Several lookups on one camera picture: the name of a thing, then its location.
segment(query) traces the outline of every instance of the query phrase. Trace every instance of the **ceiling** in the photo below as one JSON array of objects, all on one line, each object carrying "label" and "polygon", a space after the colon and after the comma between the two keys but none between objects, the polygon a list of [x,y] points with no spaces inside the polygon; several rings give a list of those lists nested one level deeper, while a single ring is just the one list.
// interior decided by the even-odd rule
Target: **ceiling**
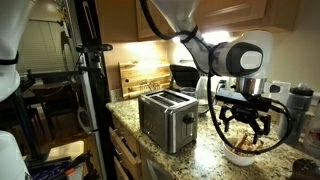
[{"label": "ceiling", "polygon": [[59,13],[56,6],[54,0],[37,0],[30,13],[29,19],[56,22],[59,20]]}]

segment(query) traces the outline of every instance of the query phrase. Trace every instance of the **toaster lever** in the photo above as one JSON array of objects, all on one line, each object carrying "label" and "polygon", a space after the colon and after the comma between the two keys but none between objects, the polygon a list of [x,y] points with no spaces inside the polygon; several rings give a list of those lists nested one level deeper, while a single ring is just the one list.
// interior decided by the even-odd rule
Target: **toaster lever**
[{"label": "toaster lever", "polygon": [[184,115],[183,118],[182,118],[182,121],[185,123],[185,124],[192,124],[194,123],[195,119],[189,115]]}]

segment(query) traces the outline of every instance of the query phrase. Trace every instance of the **stainless steel toaster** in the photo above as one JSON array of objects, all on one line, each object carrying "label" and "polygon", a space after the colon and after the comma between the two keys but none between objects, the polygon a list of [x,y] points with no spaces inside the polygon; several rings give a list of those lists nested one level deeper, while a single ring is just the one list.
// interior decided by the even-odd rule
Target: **stainless steel toaster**
[{"label": "stainless steel toaster", "polygon": [[197,99],[172,90],[140,95],[141,130],[166,153],[176,153],[197,138]]}]

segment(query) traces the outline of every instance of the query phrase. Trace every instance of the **window blind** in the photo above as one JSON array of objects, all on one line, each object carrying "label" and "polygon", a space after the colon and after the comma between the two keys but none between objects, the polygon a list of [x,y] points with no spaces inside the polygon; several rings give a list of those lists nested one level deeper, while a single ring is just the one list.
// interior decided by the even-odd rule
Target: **window blind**
[{"label": "window blind", "polygon": [[[63,27],[56,22],[30,20],[19,44],[17,70],[20,75],[28,69],[33,73],[65,71],[61,52],[60,33]],[[71,51],[66,49],[69,70],[73,70]]]}]

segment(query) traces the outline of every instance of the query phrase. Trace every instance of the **kitchen counter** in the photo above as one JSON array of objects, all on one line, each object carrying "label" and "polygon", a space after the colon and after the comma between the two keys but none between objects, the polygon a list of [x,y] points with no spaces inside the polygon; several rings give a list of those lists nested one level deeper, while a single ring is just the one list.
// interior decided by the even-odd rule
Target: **kitchen counter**
[{"label": "kitchen counter", "polygon": [[[141,146],[147,149],[153,158],[173,176],[182,179],[286,179],[292,173],[292,164],[300,158],[314,160],[301,151],[282,144],[278,148],[256,156],[255,162],[247,167],[240,167],[229,162],[223,153],[223,143],[216,133],[209,112],[198,119],[198,137],[196,143],[190,143],[176,154],[167,154],[143,134],[139,126],[138,100],[127,100],[108,103],[107,108],[132,133]],[[271,114],[274,122],[279,115]],[[243,133],[251,133],[251,128],[242,123],[230,122],[230,130],[226,137],[241,137]],[[277,125],[272,124],[271,133],[261,140],[265,147],[278,141]]]}]

